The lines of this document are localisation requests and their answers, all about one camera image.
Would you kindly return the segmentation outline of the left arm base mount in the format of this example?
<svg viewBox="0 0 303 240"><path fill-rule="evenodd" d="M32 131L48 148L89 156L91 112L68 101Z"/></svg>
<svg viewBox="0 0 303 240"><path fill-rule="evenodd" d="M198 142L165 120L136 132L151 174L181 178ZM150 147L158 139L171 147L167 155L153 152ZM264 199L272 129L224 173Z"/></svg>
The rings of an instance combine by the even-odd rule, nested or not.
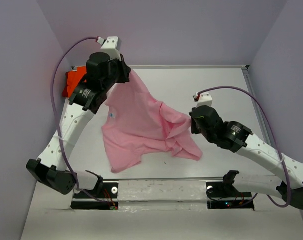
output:
<svg viewBox="0 0 303 240"><path fill-rule="evenodd" d="M79 186L82 190L74 190L71 209L117 211L119 209L119 182L105 181L102 176L85 171L79 174Z"/></svg>

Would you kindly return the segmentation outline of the pink t-shirt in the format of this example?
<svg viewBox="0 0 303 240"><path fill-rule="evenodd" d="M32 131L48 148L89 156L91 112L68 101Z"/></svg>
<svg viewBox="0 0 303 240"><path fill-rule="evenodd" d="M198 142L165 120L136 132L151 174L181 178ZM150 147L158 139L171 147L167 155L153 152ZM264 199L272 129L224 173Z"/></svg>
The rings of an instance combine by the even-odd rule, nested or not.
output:
<svg viewBox="0 0 303 240"><path fill-rule="evenodd" d="M109 108L102 126L103 142L112 173L120 173L151 153L199 161L203 152L192 139L191 119L155 99L132 71L129 82L117 84L105 102Z"/></svg>

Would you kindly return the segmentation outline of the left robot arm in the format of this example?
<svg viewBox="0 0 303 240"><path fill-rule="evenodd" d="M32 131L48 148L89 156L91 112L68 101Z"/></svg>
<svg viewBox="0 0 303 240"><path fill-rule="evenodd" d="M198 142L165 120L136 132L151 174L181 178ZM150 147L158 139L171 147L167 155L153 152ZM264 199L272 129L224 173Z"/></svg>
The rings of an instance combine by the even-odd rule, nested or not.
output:
<svg viewBox="0 0 303 240"><path fill-rule="evenodd" d="M121 53L93 53L86 62L86 73L75 81L65 114L59 120L46 149L37 159L29 159L27 170L41 184L67 195L80 186L80 175L68 161L82 132L93 119L115 84L129 82L131 68Z"/></svg>

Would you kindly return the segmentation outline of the folded orange t-shirt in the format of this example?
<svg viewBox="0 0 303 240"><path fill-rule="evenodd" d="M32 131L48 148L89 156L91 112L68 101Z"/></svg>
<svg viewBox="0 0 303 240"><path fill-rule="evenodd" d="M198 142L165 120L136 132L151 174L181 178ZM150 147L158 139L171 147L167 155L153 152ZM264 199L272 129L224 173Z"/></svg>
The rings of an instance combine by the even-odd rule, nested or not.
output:
<svg viewBox="0 0 303 240"><path fill-rule="evenodd" d="M70 98L72 96L74 90L86 73L86 66L80 66L77 70L72 70L66 73L66 85L62 92L62 96L64 98Z"/></svg>

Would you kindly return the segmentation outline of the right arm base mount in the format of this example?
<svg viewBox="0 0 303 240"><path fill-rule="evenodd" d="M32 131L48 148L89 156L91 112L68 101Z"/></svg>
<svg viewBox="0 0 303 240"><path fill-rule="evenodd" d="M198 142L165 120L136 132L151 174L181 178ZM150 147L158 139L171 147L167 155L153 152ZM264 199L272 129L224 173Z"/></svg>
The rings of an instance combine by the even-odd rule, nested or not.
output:
<svg viewBox="0 0 303 240"><path fill-rule="evenodd" d="M222 181L212 181L206 184L209 210L255 209L252 193L240 192L234 187L235 178L239 174L239 171L231 170Z"/></svg>

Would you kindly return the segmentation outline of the aluminium table edge rail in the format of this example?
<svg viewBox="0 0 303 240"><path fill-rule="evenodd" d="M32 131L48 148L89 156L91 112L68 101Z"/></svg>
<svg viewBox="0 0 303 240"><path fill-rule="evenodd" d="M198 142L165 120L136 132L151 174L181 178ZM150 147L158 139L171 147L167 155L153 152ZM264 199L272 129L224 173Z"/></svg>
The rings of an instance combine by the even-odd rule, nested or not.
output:
<svg viewBox="0 0 303 240"><path fill-rule="evenodd" d="M131 69L242 69L247 70L247 65L130 65Z"/></svg>

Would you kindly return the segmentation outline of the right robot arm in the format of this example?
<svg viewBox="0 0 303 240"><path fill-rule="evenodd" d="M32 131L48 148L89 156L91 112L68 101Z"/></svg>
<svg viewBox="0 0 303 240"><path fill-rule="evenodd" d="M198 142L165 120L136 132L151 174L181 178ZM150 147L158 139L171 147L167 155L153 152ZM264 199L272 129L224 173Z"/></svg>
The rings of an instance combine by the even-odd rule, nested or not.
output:
<svg viewBox="0 0 303 240"><path fill-rule="evenodd" d="M225 195L257 193L273 196L303 210L303 163L279 154L253 131L236 121L223 121L210 106L194 107L189 113L192 134L201 134L211 144L247 158L271 176L246 175L230 170L219 187Z"/></svg>

